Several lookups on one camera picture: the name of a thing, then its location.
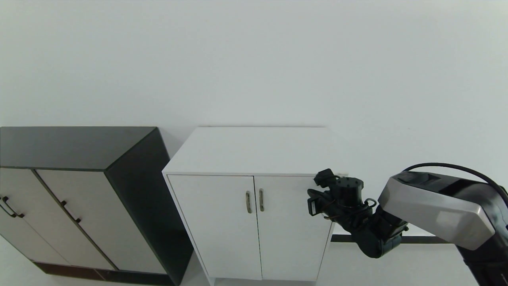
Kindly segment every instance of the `metal handle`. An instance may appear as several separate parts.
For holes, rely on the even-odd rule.
[[[252,213],[252,209],[250,208],[250,192],[249,191],[247,191],[245,193],[245,202],[247,203],[247,212],[249,214],[251,214]]]
[[[21,217],[21,218],[22,218],[22,217],[24,217],[24,216],[25,216],[24,214],[18,214],[17,212],[15,212],[15,211],[11,208],[11,206],[9,206],[9,204],[7,203],[7,200],[8,200],[8,199],[9,199],[9,198],[8,198],[8,197],[6,197],[6,196],[4,196],[4,197],[2,198],[2,200],[3,200],[3,201],[4,201],[4,203],[5,203],[5,205],[6,205],[6,206],[9,208],[9,210],[11,210],[11,212],[12,212],[12,215],[11,215],[11,214],[9,214],[9,215],[10,215],[11,217],[16,217],[16,216],[19,216],[19,217]]]
[[[69,216],[70,216],[70,217],[73,217],[73,216],[69,213],[69,211],[65,208],[65,205],[66,205],[66,204],[67,204],[67,202],[66,202],[66,201],[62,201],[62,202],[61,202],[61,205],[62,205],[63,209],[65,209],[65,211],[67,211],[67,213],[69,214]],[[76,218],[76,219],[74,219],[74,221],[75,221],[75,222],[77,222],[77,223],[79,223],[79,222],[81,221],[81,218]]]
[[[265,211],[265,205],[263,204],[263,189],[259,189],[259,209]]]

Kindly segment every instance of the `wire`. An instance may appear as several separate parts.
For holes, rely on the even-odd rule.
[[[412,169],[416,169],[419,167],[445,167],[445,168],[457,169],[457,170],[464,171],[466,173],[473,174],[473,175],[477,176],[478,178],[484,180],[485,182],[487,182],[487,184],[489,184],[492,188],[494,188],[497,191],[497,193],[499,193],[499,195],[503,199],[504,203],[508,206],[508,194],[506,193],[506,191],[501,186],[499,186],[496,182],[494,182],[494,180],[490,179],[489,177],[487,177],[486,175],[484,175],[478,171],[475,171],[473,169],[466,168],[463,166],[453,165],[453,164],[448,164],[448,163],[421,163],[421,164],[413,165],[411,167],[407,167],[406,169],[404,169],[403,172],[406,172],[406,171],[409,171]]]

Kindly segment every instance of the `black baseboard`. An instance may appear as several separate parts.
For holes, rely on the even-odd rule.
[[[143,285],[168,285],[168,286],[174,285],[171,278],[168,275],[163,274],[109,271],[99,269],[97,269],[97,272],[104,278],[105,281],[110,282],[122,282]]]
[[[128,271],[112,271],[92,269],[76,266],[64,266],[48,263],[33,262],[44,273],[51,275],[100,280],[108,282],[122,282],[129,284],[174,286],[169,275],[155,273],[141,273]]]
[[[332,235],[332,242],[353,242],[351,235]],[[449,244],[435,236],[402,236],[402,244]]]

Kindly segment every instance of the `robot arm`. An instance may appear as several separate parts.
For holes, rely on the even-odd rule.
[[[314,181],[330,190],[307,191],[309,213],[339,223],[371,258],[397,247],[412,223],[455,244],[479,285],[508,285],[506,192],[476,172],[488,183],[409,171],[414,167],[389,178],[375,212],[373,199],[361,200],[361,180],[321,171]]]

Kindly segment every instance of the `floor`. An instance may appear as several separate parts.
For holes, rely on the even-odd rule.
[[[363,256],[354,243],[331,244],[325,254],[318,286],[477,285],[453,245],[405,244],[375,260]],[[0,237],[0,285],[9,286],[124,286],[46,275]],[[181,286],[207,286],[194,255]],[[312,286],[294,281],[218,280],[217,286]]]

